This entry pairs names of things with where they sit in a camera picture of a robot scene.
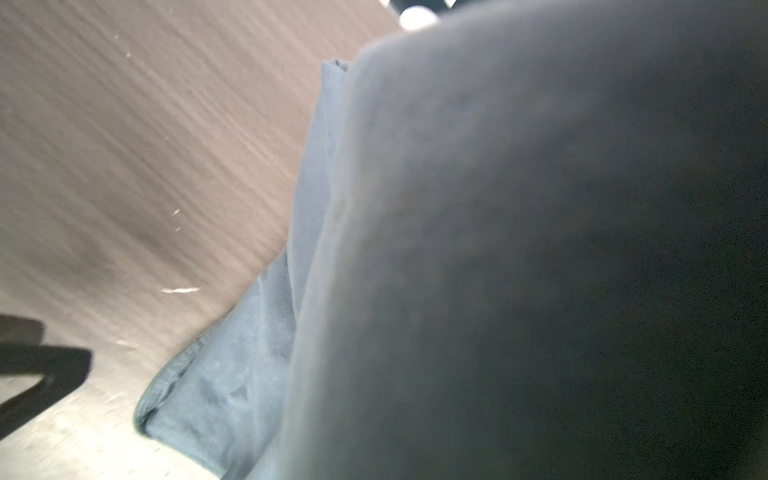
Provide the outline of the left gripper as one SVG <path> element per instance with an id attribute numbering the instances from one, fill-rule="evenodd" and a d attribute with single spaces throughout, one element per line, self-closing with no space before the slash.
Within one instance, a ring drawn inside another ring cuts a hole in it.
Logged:
<path id="1" fill-rule="evenodd" d="M 1 402 L 1 437 L 6 438 L 70 395 L 88 378 L 93 352 L 45 345 L 45 325 L 30 318 L 1 316 L 1 375 L 37 376 L 33 386 Z"/>

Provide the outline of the grey t shirt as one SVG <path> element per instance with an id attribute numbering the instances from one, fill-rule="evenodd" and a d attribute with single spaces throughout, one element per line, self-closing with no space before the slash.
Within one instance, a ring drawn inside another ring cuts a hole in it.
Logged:
<path id="1" fill-rule="evenodd" d="M 766 3 L 325 63 L 284 250 L 134 424 L 222 479 L 765 478 Z"/>

